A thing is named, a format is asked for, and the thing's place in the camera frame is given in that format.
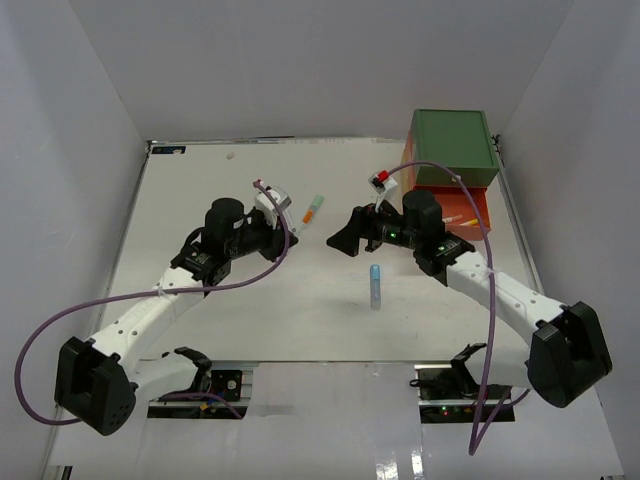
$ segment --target white wall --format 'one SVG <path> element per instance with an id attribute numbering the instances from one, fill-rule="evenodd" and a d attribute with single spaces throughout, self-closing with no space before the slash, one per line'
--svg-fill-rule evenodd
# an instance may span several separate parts
<path id="1" fill-rule="evenodd" d="M 598 388 L 640 478 L 640 4 L 577 0 L 504 133 L 509 180 L 547 293 L 600 316 Z"/>
<path id="2" fill-rule="evenodd" d="M 66 0 L 0 2 L 0 478 L 36 478 L 50 429 L 21 410 L 13 367 L 48 316 L 104 295 L 144 143 Z M 57 351 L 90 313 L 45 332 L 26 392 L 53 413 Z"/>
<path id="3" fill-rule="evenodd" d="M 572 0 L 71 0 L 145 139 L 501 131 Z"/>

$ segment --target white table surface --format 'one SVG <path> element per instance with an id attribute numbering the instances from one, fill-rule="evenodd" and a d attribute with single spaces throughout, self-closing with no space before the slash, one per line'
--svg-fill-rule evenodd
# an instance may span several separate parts
<path id="1" fill-rule="evenodd" d="M 249 208 L 256 178 L 289 192 L 295 219 L 315 194 L 325 203 L 281 269 L 246 289 L 211 294 L 147 356 L 187 345 L 217 360 L 446 360 L 467 343 L 483 341 L 486 310 L 425 277 L 409 252 L 383 246 L 374 254 L 362 249 L 353 259 L 325 246 L 351 209 L 373 198 L 370 173 L 397 164 L 402 148 L 402 142 L 341 139 L 189 145 L 183 155 L 152 155 L 113 294 L 154 284 L 215 198 L 232 196 Z M 488 202 L 496 265 L 527 283 L 530 272 L 497 180 Z M 369 308 L 371 263 L 382 269 L 379 312 Z M 226 282 L 267 267 L 257 255 L 240 259 Z M 129 305 L 109 306 L 103 325 Z M 496 345 L 524 343 L 499 322 Z M 224 479 L 595 480 L 622 473 L 594 391 L 564 410 L 530 396 L 516 422 L 494 425 L 471 458 L 469 425 L 420 425 L 415 390 L 407 387 L 412 375 L 405 365 L 261 365 L 241 422 L 147 420 L 142 406 L 111 437 L 84 425 L 59 429 L 50 464 L 74 465 L 74 480 L 194 473 Z"/>

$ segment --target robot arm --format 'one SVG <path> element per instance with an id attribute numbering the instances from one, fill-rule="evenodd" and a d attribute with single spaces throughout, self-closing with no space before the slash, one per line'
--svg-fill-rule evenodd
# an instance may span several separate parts
<path id="1" fill-rule="evenodd" d="M 386 196 L 388 177 L 370 179 Z M 442 208 L 426 190 L 407 192 L 401 215 L 386 200 L 355 207 L 348 224 L 327 245 L 355 257 L 361 239 L 373 252 L 383 243 L 408 248 L 420 270 L 489 307 L 489 270 L 473 245 L 445 231 Z M 492 364 L 490 383 L 533 387 L 556 407 L 566 407 L 612 369 L 596 313 L 578 302 L 572 307 L 494 272 L 497 315 L 528 345 L 528 351 L 501 352 Z M 451 362 L 461 384 L 477 384 L 486 345 L 468 346 Z"/>
<path id="2" fill-rule="evenodd" d="M 277 188 L 266 189 L 285 211 L 291 203 L 288 195 Z M 182 347 L 161 359 L 140 361 L 181 315 L 207 295 L 173 289 L 218 285 L 231 272 L 232 260 L 254 252 L 275 261 L 284 248 L 284 238 L 277 211 L 263 193 L 256 196 L 248 214 L 238 200 L 213 202 L 204 227 L 187 237 L 156 284 L 157 296 L 139 300 L 86 341 L 72 337 L 62 346 L 56 402 L 99 433 L 110 435 L 129 418 L 136 399 L 146 401 L 173 391 L 204 391 L 211 361 L 199 352 Z M 290 246 L 297 241 L 290 235 Z"/>

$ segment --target purple cable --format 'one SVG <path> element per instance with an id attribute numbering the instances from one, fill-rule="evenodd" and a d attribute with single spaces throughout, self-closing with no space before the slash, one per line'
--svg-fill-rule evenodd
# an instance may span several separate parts
<path id="1" fill-rule="evenodd" d="M 276 209 L 276 212 L 278 212 L 278 217 L 280 218 L 280 223 L 282 224 L 282 228 L 284 230 L 284 247 L 282 249 L 282 254 L 278 257 L 276 262 L 261 274 L 256 275 L 255 277 L 250 278 L 249 280 L 245 280 L 243 282 L 232 283 L 229 285 L 217 285 L 215 287 L 168 288 L 162 291 L 164 294 L 177 295 L 179 293 L 219 292 L 222 290 L 232 290 L 235 288 L 246 287 L 247 285 L 251 285 L 252 283 L 262 280 L 264 277 L 272 273 L 276 268 L 278 268 L 282 264 L 284 257 L 287 255 L 287 252 L 289 251 L 289 246 L 291 243 L 291 238 L 290 238 L 291 233 L 289 232 L 289 226 L 287 225 L 287 221 L 284 218 L 282 209 L 280 208 L 278 203 L 273 199 L 273 197 L 269 194 L 267 189 L 261 185 L 260 180 L 256 180 L 255 182 L 253 182 L 253 186 L 258 190 L 260 190 L 271 202 L 271 204 L 274 206 L 274 208 Z M 131 300 L 135 298 L 157 297 L 157 296 L 158 296 L 157 290 L 150 290 L 146 292 L 127 293 L 126 295 L 116 295 L 113 297 L 99 298 L 97 300 L 91 300 L 89 302 L 81 303 L 74 307 L 69 307 L 66 310 L 63 310 L 55 314 L 53 317 L 49 318 L 46 322 L 40 325 L 29 336 L 29 338 L 27 338 L 27 341 L 24 343 L 22 349 L 20 350 L 20 353 L 18 354 L 18 359 L 16 360 L 16 366 L 13 371 L 13 384 L 16 390 L 16 395 L 18 397 L 18 401 L 20 402 L 20 405 L 22 406 L 24 411 L 27 413 L 27 415 L 29 415 L 31 418 L 33 418 L 37 422 L 43 423 L 45 425 L 50 425 L 50 426 L 72 425 L 74 423 L 80 422 L 80 419 L 78 418 L 74 418 L 71 420 L 52 420 L 50 418 L 45 418 L 41 416 L 39 413 L 37 413 L 33 408 L 31 408 L 31 405 L 29 405 L 29 402 L 27 401 L 24 395 L 24 390 L 22 388 L 22 366 L 24 364 L 24 359 L 27 356 L 27 352 L 29 351 L 29 348 L 31 348 L 31 345 L 33 344 L 33 342 L 36 340 L 36 338 L 38 338 L 38 336 L 40 336 L 40 334 L 47 327 L 49 327 L 51 324 L 57 322 L 61 318 L 66 317 L 71 313 L 75 313 L 80 310 L 84 310 L 86 308 L 91 308 L 98 305 L 104 305 L 107 303 L 122 302 L 124 300 Z"/>
<path id="2" fill-rule="evenodd" d="M 229 411 L 231 413 L 233 413 L 233 415 L 238 419 L 238 420 L 242 420 L 242 415 L 240 415 L 238 413 L 238 411 L 233 408 L 233 406 L 227 402 L 224 398 L 222 398 L 219 395 L 216 395 L 215 393 L 198 393 L 198 398 L 210 398 L 212 400 L 215 400 L 216 402 L 220 402 L 222 404 L 224 404 L 225 407 L 227 407 L 229 409 Z M 164 400 L 193 400 L 193 392 L 188 393 L 188 392 L 183 392 L 183 393 L 168 393 L 167 395 L 163 395 L 162 397 L 160 397 L 158 399 L 158 401 L 162 402 Z"/>
<path id="3" fill-rule="evenodd" d="M 458 175 L 456 175 L 452 170 L 438 163 L 416 161 L 416 162 L 408 162 L 408 163 L 399 165 L 389 170 L 388 173 L 389 175 L 393 175 L 394 173 L 396 173 L 399 170 L 402 170 L 403 168 L 412 167 L 415 165 L 427 165 L 430 167 L 439 168 L 440 170 L 450 175 L 451 178 L 456 179 L 456 181 L 460 185 L 460 188 L 462 189 L 465 196 L 467 197 L 467 200 L 469 200 L 469 204 L 473 209 L 473 213 L 476 215 L 476 218 L 478 219 L 478 226 L 480 227 L 480 231 L 482 232 L 482 239 L 484 241 L 485 249 L 487 250 L 487 267 L 489 268 L 489 334 L 487 337 L 487 351 L 484 356 L 484 366 L 482 369 L 482 378 L 480 380 L 480 389 L 478 391 L 477 403 L 478 403 L 478 407 L 480 408 L 475 409 L 475 413 L 473 415 L 473 425 L 471 427 L 471 439 L 469 441 L 469 455 L 474 455 L 478 450 L 478 447 L 480 446 L 480 440 L 482 440 L 482 437 L 484 436 L 485 432 L 489 428 L 489 425 L 491 425 L 491 422 L 493 421 L 495 416 L 498 414 L 500 407 L 506 400 L 506 397 L 501 399 L 501 401 L 495 406 L 495 408 L 491 412 L 491 415 L 489 415 L 489 418 L 487 418 L 487 421 L 484 423 L 482 431 L 480 432 L 480 434 L 478 434 L 478 428 L 480 426 L 480 420 L 482 418 L 482 406 L 484 405 L 484 397 L 487 391 L 487 384 L 489 382 L 489 369 L 491 368 L 491 355 L 493 354 L 493 341 L 496 333 L 496 279 L 493 275 L 493 252 L 491 251 L 491 245 L 489 244 L 489 234 L 487 232 L 487 228 L 484 225 L 484 221 L 482 220 L 482 216 L 480 215 L 480 210 L 478 210 L 478 206 L 476 205 L 476 202 L 473 200 L 473 197 L 471 196 L 471 192 L 469 192 L 469 189 L 467 188 L 467 186 L 462 182 L 462 180 L 458 177 Z M 523 395 L 522 398 L 517 399 L 516 402 L 519 403 L 524 398 L 524 396 L 526 396 L 526 394 Z"/>

